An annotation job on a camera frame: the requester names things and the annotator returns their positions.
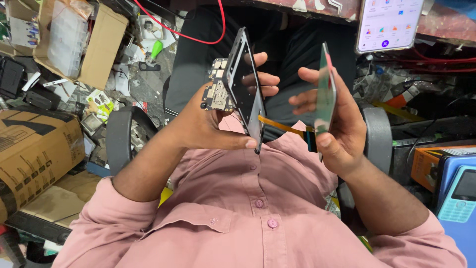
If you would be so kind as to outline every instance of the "circuit board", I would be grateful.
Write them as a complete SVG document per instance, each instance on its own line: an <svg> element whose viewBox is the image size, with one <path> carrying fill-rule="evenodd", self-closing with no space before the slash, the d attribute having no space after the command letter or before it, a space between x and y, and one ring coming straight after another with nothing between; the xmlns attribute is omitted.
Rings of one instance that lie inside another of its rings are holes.
<svg viewBox="0 0 476 268"><path fill-rule="evenodd" d="M215 59L212 64L210 75L208 76L213 84L207 86L203 93L202 108L205 110L220 110L225 112L232 112L234 110L233 103L228 97L228 92L223 85L223 75L225 67L228 63L228 58Z"/></svg>

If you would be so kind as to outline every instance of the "black pants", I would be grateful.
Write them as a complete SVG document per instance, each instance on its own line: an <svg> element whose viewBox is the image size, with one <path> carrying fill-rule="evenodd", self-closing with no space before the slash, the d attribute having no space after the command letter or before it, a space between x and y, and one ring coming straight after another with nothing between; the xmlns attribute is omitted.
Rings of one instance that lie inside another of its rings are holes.
<svg viewBox="0 0 476 268"><path fill-rule="evenodd" d="M222 31L218 8L198 7L193 12L196 13L195 18L184 22L182 33L200 40L217 40ZM251 7L229 7L225 8L225 20L226 33L218 44L206 45L180 37L165 107L179 113L198 88L209 82L208 71L213 60L228 57L239 28L247 27L252 44L263 36L278 31L282 14ZM321 47L326 41L332 64L337 68L347 87L351 88L355 77L356 32L357 29L353 27L312 20L293 32L288 40L283 40L286 55L277 74L280 78L279 93L266 98L267 117L289 126L298 120L313 125L312 113L294 115L293 106L288 103L289 97L315 88L298 77L298 69L308 67L319 70ZM166 118L172 120L173 116L166 114ZM266 126L264 142L273 141L283 133L280 129Z"/></svg>

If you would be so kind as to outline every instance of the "phone frame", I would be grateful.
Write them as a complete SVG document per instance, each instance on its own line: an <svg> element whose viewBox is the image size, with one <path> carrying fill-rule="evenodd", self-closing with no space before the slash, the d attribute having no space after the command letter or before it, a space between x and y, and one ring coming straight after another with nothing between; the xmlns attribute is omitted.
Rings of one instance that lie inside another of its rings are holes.
<svg viewBox="0 0 476 268"><path fill-rule="evenodd" d="M358 41L360 40L360 33L361 33L361 30L362 30L362 18L364 17L364 13L365 13L365 8L366 8L366 3L367 1L373 1L373 0L362 0L362 3L360 5L361 7L361 11L360 11L360 15L359 15L359 24L358 24L358 32L357 32L357 40L356 40L356 46L354 48L354 52L358 55L362 55L362 54L365 54L365 53L372 53L372 52L382 52L382 51L391 51L391 50L403 50L403 49L409 49L409 48L412 48L413 45L415 44L415 36L417 35L417 31L418 31L418 24L420 23L420 19L421 19L421 11L423 10L423 6L425 4L425 1L423 0L423 3L421 5L421 8L420 8L420 16L418 17L418 20L416 21L416 27L415 27L415 32L413 33L413 38L412 38L412 42L408 45L408 46L404 46L404 47L397 47L397 48L383 48L383 49L377 49L377 50L369 50L369 51L360 51L358 49Z"/></svg>
<svg viewBox="0 0 476 268"><path fill-rule="evenodd" d="M231 101L235 105L235 113L237 113L238 116L240 117L240 122L243 125L245 134L255 138L258 141L258 146L255 149L255 153L259 154L261 150L261 144L263 143L264 124L258 119L258 115L262 115L266 117L266 109L263 102L263 93L261 91L261 86L259 84L258 73L256 71L255 59L254 59L253 52L251 50L248 40L249 40L249 35L248 35L248 31L246 30L246 27L240 28L238 30L237 36L231 48L231 52L228 56L228 63L225 67L223 84L225 86L225 89L228 92L229 97L231 98ZM250 118L248 123L244 120L243 112L240 106L238 105L236 96L233 92L233 82L235 78L235 72L241 57L241 53L243 52L245 46L247 47L248 53L250 54L251 67L253 69L253 74L256 79L256 94L259 94L260 96L260 98L256 98L256 95L255 95L253 107L251 108ZM255 120L253 124L258 124L259 126L258 135L256 133L257 129L250 129L250 124L252 123L252 120Z"/></svg>

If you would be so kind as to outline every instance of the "person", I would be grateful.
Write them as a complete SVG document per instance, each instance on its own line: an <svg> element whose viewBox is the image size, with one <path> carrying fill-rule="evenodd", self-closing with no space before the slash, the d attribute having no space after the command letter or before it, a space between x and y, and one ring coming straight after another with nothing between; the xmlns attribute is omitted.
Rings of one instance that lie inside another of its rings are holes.
<svg viewBox="0 0 476 268"><path fill-rule="evenodd" d="M259 24L261 31L278 30L280 15L248 11L272 22ZM258 73L268 117L303 130L315 110L319 71L310 66L319 64L317 47L324 38L331 51L344 49L331 54L337 108L331 132L316 138L323 163L298 135L276 129L266 130L258 155L258 141L234 115L200 108L207 68L244 24L231 13L217 45L180 38L165 97L179 115L119 174L98 183L53 267L466 267L437 218L363 156L366 125L345 80L355 74L348 73L355 56L347 42L355 29L311 21L291 34L279 76ZM214 40L219 18L216 8L199 8L182 32ZM267 58L254 54L259 68ZM324 210L337 176L374 234L373 252ZM174 194L157 209L169 178Z"/></svg>

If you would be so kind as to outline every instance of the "chair armrest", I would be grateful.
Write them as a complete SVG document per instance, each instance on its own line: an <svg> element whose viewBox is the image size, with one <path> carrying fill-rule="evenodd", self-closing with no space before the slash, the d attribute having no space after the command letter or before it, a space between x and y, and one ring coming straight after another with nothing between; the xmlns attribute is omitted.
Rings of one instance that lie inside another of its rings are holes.
<svg viewBox="0 0 476 268"><path fill-rule="evenodd" d="M137 106L126 106L119 111L111 112L106 132L106 153L112 176L117 175L132 161L130 143L132 120L144 128L148 139L159 131L149 116Z"/></svg>
<svg viewBox="0 0 476 268"><path fill-rule="evenodd" d="M367 125L364 155L378 169L388 174L392 158L392 131L387 113L384 109L369 104L361 105L359 108ZM357 236L364 236L367 229L355 209L350 189L341 178L336 191L342 222Z"/></svg>

